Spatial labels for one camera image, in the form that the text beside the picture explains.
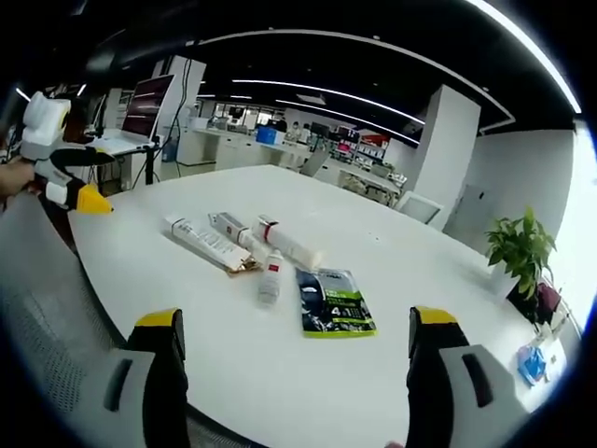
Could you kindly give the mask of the person's left hand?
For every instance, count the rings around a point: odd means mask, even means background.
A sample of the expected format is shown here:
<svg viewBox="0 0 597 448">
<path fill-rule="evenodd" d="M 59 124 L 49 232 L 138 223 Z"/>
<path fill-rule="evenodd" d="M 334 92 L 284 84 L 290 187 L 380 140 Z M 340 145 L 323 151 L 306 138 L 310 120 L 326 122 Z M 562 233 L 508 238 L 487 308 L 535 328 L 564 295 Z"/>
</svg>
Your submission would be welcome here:
<svg viewBox="0 0 597 448">
<path fill-rule="evenodd" d="M 0 195 L 4 200 L 19 194 L 35 180 L 35 169 L 30 161 L 18 156 L 1 165 Z"/>
</svg>

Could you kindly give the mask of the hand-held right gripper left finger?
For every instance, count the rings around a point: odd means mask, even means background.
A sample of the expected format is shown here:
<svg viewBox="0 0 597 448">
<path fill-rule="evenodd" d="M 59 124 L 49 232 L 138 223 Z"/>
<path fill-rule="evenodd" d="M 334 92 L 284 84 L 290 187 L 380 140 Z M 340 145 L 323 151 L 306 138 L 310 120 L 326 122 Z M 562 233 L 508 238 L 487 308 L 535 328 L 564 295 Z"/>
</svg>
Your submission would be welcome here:
<svg viewBox="0 0 597 448">
<path fill-rule="evenodd" d="M 67 425 L 86 447 L 188 447 L 183 313 L 141 317 L 120 348 L 97 357 Z"/>
</svg>

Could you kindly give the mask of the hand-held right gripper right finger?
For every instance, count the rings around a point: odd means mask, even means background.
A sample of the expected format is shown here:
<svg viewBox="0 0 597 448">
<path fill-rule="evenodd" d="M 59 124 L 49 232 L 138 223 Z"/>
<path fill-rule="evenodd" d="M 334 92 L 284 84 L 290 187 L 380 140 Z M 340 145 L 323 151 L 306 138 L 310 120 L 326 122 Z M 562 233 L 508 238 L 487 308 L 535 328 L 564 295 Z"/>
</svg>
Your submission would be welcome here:
<svg viewBox="0 0 597 448">
<path fill-rule="evenodd" d="M 501 447 L 529 413 L 513 375 L 450 313 L 410 308 L 408 447 Z"/>
</svg>

